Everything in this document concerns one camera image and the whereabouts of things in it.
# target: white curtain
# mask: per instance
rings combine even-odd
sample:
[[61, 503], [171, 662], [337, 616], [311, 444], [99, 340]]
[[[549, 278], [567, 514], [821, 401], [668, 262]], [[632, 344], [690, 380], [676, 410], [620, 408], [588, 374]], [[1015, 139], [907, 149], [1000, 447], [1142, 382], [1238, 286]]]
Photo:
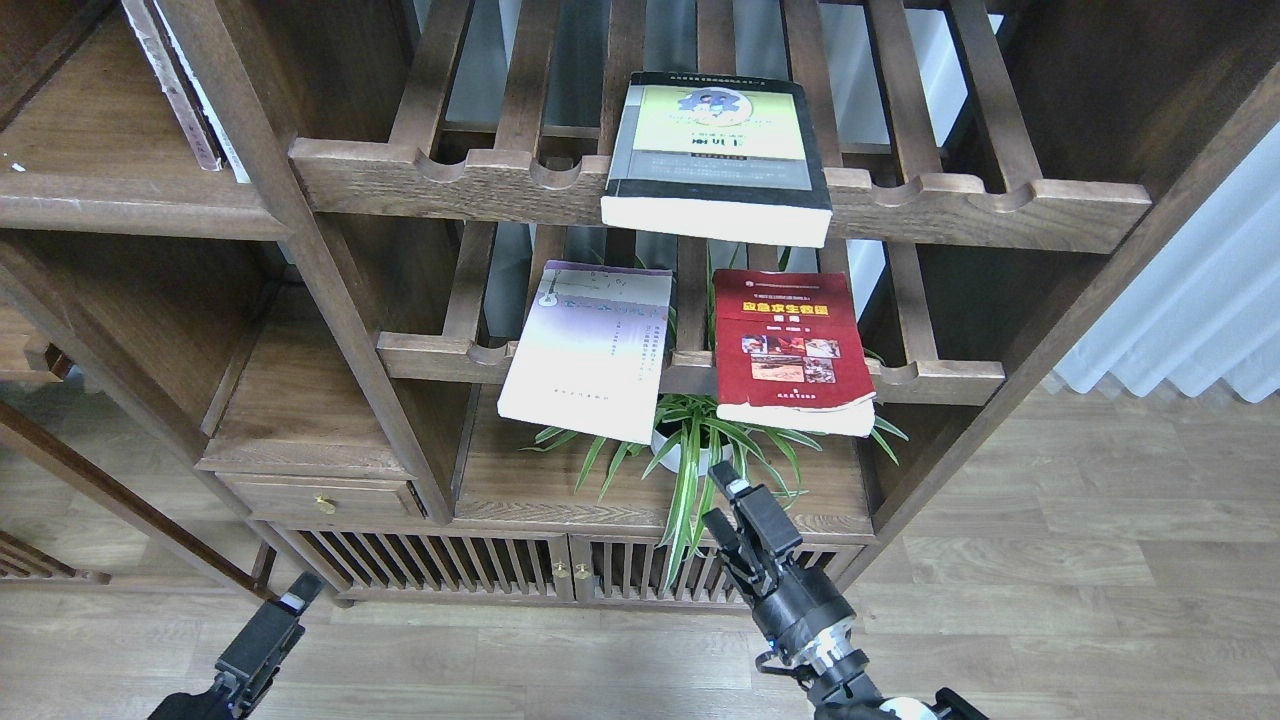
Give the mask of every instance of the white curtain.
[[1167, 380], [1280, 389], [1280, 128], [1271, 132], [1055, 372], [1088, 392], [1107, 373], [1142, 397]]

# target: cabinet door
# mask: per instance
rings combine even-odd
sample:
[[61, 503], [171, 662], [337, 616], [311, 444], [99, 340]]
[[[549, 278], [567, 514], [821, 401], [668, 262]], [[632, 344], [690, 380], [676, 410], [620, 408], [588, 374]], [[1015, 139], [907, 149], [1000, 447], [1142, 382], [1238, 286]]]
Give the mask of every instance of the cabinet door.
[[572, 602], [563, 534], [472, 534], [289, 530], [344, 600], [390, 596]]
[[[667, 548], [653, 539], [570, 536], [568, 544], [579, 602], [745, 607], [714, 543], [699, 546], [698, 553], [681, 562], [669, 587], [663, 582]], [[820, 568], [840, 582], [859, 551], [861, 546], [804, 544], [795, 561]]]

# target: white book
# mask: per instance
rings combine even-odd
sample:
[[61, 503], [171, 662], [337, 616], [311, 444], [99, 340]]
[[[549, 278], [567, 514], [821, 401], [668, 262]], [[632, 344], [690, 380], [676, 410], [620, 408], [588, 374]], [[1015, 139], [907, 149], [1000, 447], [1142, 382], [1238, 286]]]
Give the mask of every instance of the white book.
[[648, 443], [669, 302], [669, 270], [548, 261], [498, 415]]
[[631, 76], [605, 225], [822, 247], [831, 195], [804, 88], [768, 78]]

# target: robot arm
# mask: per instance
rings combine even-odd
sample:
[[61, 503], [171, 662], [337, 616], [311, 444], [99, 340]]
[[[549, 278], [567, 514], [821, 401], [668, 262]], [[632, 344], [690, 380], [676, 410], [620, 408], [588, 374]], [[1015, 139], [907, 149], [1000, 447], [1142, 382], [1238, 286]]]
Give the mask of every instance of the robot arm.
[[[730, 462], [708, 474], [728, 498], [737, 528], [714, 509], [703, 516], [707, 529], [769, 643], [756, 670], [795, 678], [819, 720], [988, 720], [948, 688], [933, 706], [884, 698], [865, 673], [867, 653], [850, 643], [854, 609], [826, 573], [796, 565], [800, 532], [778, 501], [764, 486], [750, 487]], [[769, 664], [774, 660], [781, 665]]]

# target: red book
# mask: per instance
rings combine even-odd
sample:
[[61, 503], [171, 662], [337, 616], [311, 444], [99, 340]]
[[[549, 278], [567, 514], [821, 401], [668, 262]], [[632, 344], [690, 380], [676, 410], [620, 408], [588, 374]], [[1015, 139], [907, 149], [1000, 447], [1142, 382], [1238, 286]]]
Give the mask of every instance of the red book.
[[849, 281], [838, 273], [716, 270], [717, 415], [867, 437], [876, 396]]

